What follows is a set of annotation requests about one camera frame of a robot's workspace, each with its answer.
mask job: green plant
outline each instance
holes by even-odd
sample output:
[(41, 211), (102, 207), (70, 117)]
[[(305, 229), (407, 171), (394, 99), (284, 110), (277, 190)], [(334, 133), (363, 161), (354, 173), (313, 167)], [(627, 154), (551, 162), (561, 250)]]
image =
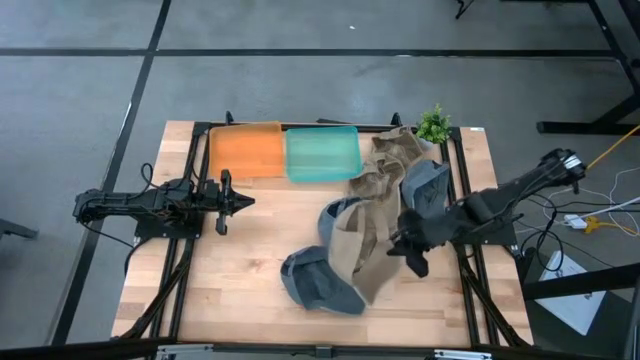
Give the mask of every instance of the green plant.
[(441, 144), (449, 138), (450, 115), (442, 116), (440, 104), (436, 104), (433, 112), (422, 113), (422, 121), (418, 124), (418, 137)]

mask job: wooden tabletop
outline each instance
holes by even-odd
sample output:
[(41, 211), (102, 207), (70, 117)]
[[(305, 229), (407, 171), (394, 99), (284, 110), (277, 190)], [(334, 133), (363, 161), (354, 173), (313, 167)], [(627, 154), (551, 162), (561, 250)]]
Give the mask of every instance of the wooden tabletop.
[[(193, 124), (167, 122), (154, 183), (182, 176)], [(495, 187), (484, 129), (461, 128), (461, 134), (472, 190)], [(363, 157), (369, 153), (373, 135), (359, 135)], [(455, 149), (448, 145), (456, 193), (460, 196)], [(427, 156), (441, 161), (437, 147)], [(320, 243), (318, 215), (327, 203), (345, 195), (346, 183), (293, 184), (286, 178), (265, 178), (234, 179), (232, 185), (237, 192), (255, 198), (256, 203), (228, 219), (227, 236), (215, 232), (216, 214), (207, 215), (202, 236), (195, 244), (179, 340), (396, 347), (470, 345), (451, 245), (426, 255), (430, 273), (424, 279), (403, 266), (362, 316), (306, 311), (286, 293), (279, 269), (289, 254)], [(167, 244), (167, 239), (152, 239), (132, 257), (113, 335), (128, 330), (156, 295)], [(519, 335), (532, 343), (513, 259), (500, 246), (484, 246), (483, 250), (496, 305)], [(165, 308), (161, 335), (168, 332), (172, 308), (173, 297)], [(481, 339), (486, 342), (484, 315), (477, 299), (475, 308)]]

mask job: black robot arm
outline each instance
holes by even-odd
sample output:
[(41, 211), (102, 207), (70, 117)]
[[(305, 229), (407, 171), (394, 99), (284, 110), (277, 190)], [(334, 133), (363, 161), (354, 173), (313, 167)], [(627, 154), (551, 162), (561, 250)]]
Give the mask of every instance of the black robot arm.
[(394, 248), (388, 254), (405, 256), (407, 265), (420, 277), (428, 273), (422, 253), (447, 241), (452, 244), (498, 244), (487, 235), (517, 220), (513, 209), (521, 200), (537, 191), (554, 186), (572, 185), (578, 192), (578, 180), (585, 166), (571, 150), (555, 149), (538, 166), (497, 189), (474, 192), (446, 209), (445, 215), (424, 219), (415, 210), (398, 217)]
[(199, 237), (205, 212), (218, 212), (216, 231), (225, 235), (226, 217), (255, 201), (233, 191), (228, 170), (222, 171), (220, 183), (206, 180), (196, 187), (183, 178), (140, 193), (92, 189), (76, 196), (73, 216), (82, 223), (112, 215), (129, 216), (138, 221), (136, 236), (186, 238)]

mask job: gray floor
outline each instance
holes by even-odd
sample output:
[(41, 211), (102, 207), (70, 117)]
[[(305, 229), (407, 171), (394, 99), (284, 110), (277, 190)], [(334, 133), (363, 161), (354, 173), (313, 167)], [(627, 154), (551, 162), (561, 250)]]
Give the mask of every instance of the gray floor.
[[(160, 0), (0, 0), (0, 47), (146, 47)], [(615, 1), (601, 2), (630, 55), (637, 39)], [(459, 21), (454, 1), (174, 0), (161, 48), (589, 48), (606, 42), (584, 6), (477, 1)], [(0, 348), (40, 345), (59, 306), (83, 229), (71, 217), (75, 194), (99, 186), (128, 106), (141, 59), (0, 58), (0, 217), (38, 227), (35, 241), (0, 242)], [(454, 125), (486, 127), (499, 181), (533, 166), (555, 147), (583, 159), (610, 136), (541, 136), (540, 120), (587, 121), (631, 94), (612, 62), (418, 58), (157, 58), (151, 70), (116, 190), (142, 186), (139, 167), (153, 162), (166, 120), (355, 123), (405, 122), (442, 104)], [(638, 122), (634, 114), (627, 119)], [(616, 172), (640, 166), (630, 139), (582, 185), (609, 193)], [(638, 172), (620, 177), (615, 198), (637, 196)], [(558, 195), (559, 203), (602, 201)], [(545, 222), (523, 203), (531, 225)], [(622, 224), (630, 226), (624, 216)], [(104, 230), (131, 238), (133, 222)], [(637, 261), (640, 241), (616, 229), (558, 234), (603, 261)], [(552, 250), (549, 244), (545, 251)], [(571, 249), (587, 269), (598, 262)], [(70, 341), (110, 334), (122, 288), (126, 249), (103, 239)], [(536, 340), (545, 342), (544, 334)]]

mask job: gray fabric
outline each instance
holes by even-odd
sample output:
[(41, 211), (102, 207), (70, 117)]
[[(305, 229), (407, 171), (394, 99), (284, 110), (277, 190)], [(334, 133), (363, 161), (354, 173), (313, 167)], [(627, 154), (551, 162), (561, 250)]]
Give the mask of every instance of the gray fabric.
[(338, 215), (340, 215), (344, 209), (360, 200), (362, 199), (359, 197), (349, 196), (329, 203), (329, 205), (322, 209), (320, 217), (318, 218), (318, 233), (320, 234), (322, 245), (329, 246), (331, 241), (331, 232), (333, 231), (333, 224), (335, 223)]
[(310, 246), (289, 255), (280, 268), (287, 292), (307, 310), (362, 314), (364, 301), (351, 285), (335, 274), (327, 259), (327, 249), (322, 246)]
[(449, 165), (422, 160), (409, 168), (402, 184), (402, 199), (423, 218), (444, 215)]

